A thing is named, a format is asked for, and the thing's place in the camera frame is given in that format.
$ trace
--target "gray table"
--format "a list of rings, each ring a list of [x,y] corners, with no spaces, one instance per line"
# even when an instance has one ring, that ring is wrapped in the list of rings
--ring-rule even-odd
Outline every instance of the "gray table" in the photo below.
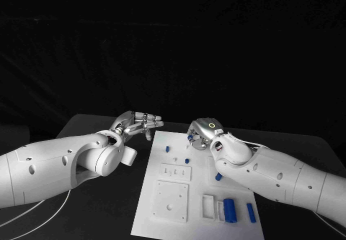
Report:
[[[78,114],[70,120],[58,138],[87,135],[107,130],[116,117]],[[186,133],[189,124],[166,122],[160,131]],[[346,169],[328,144],[316,136],[225,128],[240,139],[261,143],[305,161],[318,169],[346,177]],[[23,240],[98,240],[145,239],[132,236],[137,204],[142,194],[153,141],[143,134],[136,135],[129,147],[137,150],[133,166],[120,164],[107,177],[88,180],[72,189],[68,202],[49,223]],[[52,197],[15,223],[0,228],[0,240],[10,239],[31,231],[55,214],[67,193]],[[343,239],[322,222],[312,211],[274,202],[256,194],[264,238],[277,239]],[[29,209],[35,203],[2,209],[0,223]]]

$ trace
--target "robotic hand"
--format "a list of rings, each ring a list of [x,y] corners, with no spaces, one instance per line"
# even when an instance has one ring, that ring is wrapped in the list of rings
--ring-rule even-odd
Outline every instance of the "robotic hand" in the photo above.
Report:
[[[310,209],[346,227],[345,178],[318,170],[264,145],[240,140],[224,132],[215,118],[192,122],[188,140],[198,150],[209,146],[224,177],[232,178],[267,199]]]
[[[120,162],[133,165],[137,151],[124,143],[150,128],[163,126],[162,117],[127,111],[110,130],[35,142],[0,156],[0,209],[39,202],[108,176]]]

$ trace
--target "table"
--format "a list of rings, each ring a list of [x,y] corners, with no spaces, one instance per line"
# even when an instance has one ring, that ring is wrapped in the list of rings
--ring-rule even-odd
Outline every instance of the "table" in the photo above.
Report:
[[[107,130],[116,117],[78,114],[65,125],[58,138],[87,135]],[[165,122],[157,130],[186,133],[191,124]],[[267,132],[225,127],[240,139],[261,143],[271,149],[290,154],[318,169],[346,177],[346,169],[328,144],[316,136]],[[71,190],[67,204],[55,216],[22,240],[98,240],[149,239],[132,235],[137,204],[142,194],[153,141],[143,134],[126,144],[137,150],[133,166],[120,164],[107,177],[88,180]],[[8,240],[38,227],[55,214],[68,193],[49,198],[41,206],[13,223],[0,228],[0,240]],[[256,194],[264,238],[277,239],[343,239],[310,210],[274,202]],[[18,216],[36,203],[0,210],[0,223]]]

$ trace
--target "hole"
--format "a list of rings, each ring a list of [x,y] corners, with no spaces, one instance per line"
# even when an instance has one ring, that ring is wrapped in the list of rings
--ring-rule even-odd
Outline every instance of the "hole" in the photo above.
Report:
[[[281,180],[283,179],[283,173],[280,173],[276,178],[277,178],[277,180]]]
[[[62,157],[62,164],[64,164],[64,166],[67,166],[67,164],[68,164],[68,157],[67,156]]]
[[[36,170],[35,165],[31,165],[31,167],[29,167],[29,173],[31,173],[32,175],[35,174],[35,170]]]

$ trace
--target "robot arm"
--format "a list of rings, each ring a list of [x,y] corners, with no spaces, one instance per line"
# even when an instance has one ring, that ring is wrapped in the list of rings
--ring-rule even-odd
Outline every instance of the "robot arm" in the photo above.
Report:
[[[35,142],[0,156],[0,208],[35,203],[67,192],[87,180],[108,176],[120,162],[129,166],[137,151],[130,137],[163,126],[162,117],[126,112],[110,130]]]
[[[199,135],[201,145],[194,145]],[[267,199],[310,209],[346,227],[346,179],[320,171],[286,153],[250,147],[224,133],[214,118],[192,122],[188,139],[201,150],[209,145],[215,167],[224,177],[232,178]]]

